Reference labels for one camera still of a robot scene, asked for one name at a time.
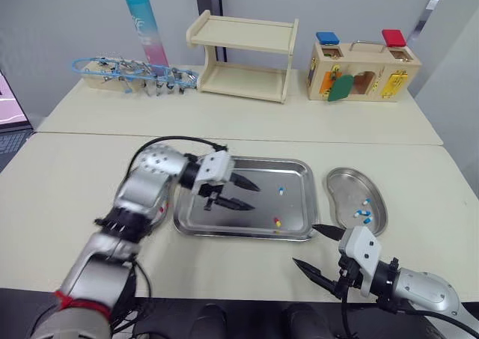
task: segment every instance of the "red strap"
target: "red strap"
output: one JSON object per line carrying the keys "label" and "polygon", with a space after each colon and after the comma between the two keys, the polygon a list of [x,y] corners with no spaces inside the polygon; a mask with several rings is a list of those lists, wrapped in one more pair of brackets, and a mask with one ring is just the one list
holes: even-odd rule
{"label": "red strap", "polygon": [[92,302],[85,299],[73,299],[71,296],[66,296],[60,290],[55,292],[55,295],[61,300],[60,310],[65,308],[86,308],[93,311],[100,312],[108,321],[110,320],[110,310],[103,304]]}

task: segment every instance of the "table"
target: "table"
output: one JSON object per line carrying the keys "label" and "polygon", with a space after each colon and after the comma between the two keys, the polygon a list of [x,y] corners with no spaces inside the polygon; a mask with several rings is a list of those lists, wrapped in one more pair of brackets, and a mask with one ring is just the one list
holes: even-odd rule
{"label": "table", "polygon": [[160,97],[122,94],[92,89],[80,81],[38,130],[267,141],[442,144],[407,91],[397,103],[310,101],[305,79],[305,73],[292,70],[284,104],[194,90]]}
{"label": "table", "polygon": [[[130,156],[149,138],[39,133],[0,173],[0,287],[56,290],[112,205]],[[331,224],[325,176],[339,166],[365,173],[384,197],[389,223],[382,259],[447,278],[463,301],[479,300],[479,201],[439,146],[228,141],[241,156],[294,158],[314,173],[321,222]],[[201,153],[200,144],[175,142]],[[338,275],[338,244],[184,236],[171,220],[142,242],[139,260],[153,295],[172,298],[336,299],[294,265],[297,257]],[[364,302],[357,290],[351,301]]]}

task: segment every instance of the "blue and pink tube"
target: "blue and pink tube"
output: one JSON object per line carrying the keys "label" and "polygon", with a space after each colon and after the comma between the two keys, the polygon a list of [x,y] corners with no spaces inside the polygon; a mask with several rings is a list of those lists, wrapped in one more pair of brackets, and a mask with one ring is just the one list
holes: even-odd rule
{"label": "blue and pink tube", "polygon": [[168,66],[165,49],[159,37],[158,26],[151,9],[150,0],[126,0],[135,23],[145,55],[150,64]]}

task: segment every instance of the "pill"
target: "pill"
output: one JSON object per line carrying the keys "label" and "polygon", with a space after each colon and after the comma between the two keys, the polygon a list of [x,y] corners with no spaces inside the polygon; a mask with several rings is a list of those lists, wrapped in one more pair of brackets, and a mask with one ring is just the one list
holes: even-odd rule
{"label": "pill", "polygon": [[370,210],[357,210],[356,211],[356,214],[359,216],[370,216],[371,215],[371,211]]}

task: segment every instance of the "metal tray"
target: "metal tray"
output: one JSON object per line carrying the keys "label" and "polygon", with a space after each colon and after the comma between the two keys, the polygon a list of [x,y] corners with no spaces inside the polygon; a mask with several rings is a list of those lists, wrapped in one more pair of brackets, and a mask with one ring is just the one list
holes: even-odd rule
{"label": "metal tray", "polygon": [[[379,236],[388,224],[388,212],[381,193],[369,178],[352,168],[336,168],[326,178],[329,194],[335,204],[338,224],[350,228],[366,226],[375,236]],[[363,205],[370,198],[370,203]],[[357,210],[369,210],[373,216],[370,223],[364,224],[367,216],[355,218]]]}
{"label": "metal tray", "polygon": [[247,191],[228,183],[222,196],[236,197],[255,209],[233,211],[213,205],[208,212],[203,209],[205,198],[192,196],[189,191],[181,189],[174,211],[176,228],[184,234],[202,236],[310,239],[311,226],[319,223],[311,169],[294,159],[233,159],[234,171],[256,183],[261,192]]}

